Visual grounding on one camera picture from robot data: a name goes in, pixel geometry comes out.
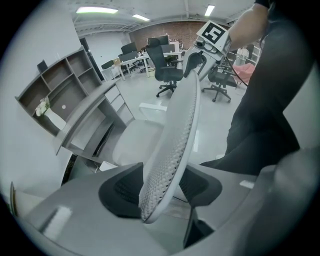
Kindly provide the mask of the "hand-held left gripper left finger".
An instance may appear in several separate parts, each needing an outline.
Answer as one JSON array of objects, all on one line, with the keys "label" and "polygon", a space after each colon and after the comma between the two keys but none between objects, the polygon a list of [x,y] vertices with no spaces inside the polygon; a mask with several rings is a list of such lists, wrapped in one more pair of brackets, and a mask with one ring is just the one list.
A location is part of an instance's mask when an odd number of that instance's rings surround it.
[{"label": "hand-held left gripper left finger", "polygon": [[73,179],[25,218],[30,239],[48,256],[166,256],[141,221],[143,164]]}]

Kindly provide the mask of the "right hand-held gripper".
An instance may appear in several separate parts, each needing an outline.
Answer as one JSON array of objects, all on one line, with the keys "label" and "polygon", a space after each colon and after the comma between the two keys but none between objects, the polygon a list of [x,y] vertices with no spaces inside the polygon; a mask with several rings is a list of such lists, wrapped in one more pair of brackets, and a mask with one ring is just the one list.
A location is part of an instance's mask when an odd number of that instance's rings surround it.
[{"label": "right hand-held gripper", "polygon": [[187,78],[191,70],[200,66],[198,78],[202,81],[227,56],[232,40],[225,28],[211,20],[196,35],[193,48],[184,55],[183,77]]}]

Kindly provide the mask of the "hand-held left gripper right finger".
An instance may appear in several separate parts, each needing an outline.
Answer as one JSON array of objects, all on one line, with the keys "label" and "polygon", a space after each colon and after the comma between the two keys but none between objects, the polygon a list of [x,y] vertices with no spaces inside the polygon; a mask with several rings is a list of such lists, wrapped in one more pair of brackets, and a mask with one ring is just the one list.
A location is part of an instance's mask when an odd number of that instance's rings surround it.
[{"label": "hand-held left gripper right finger", "polygon": [[240,206],[257,177],[188,164],[179,186],[191,210],[183,247],[216,232]]}]

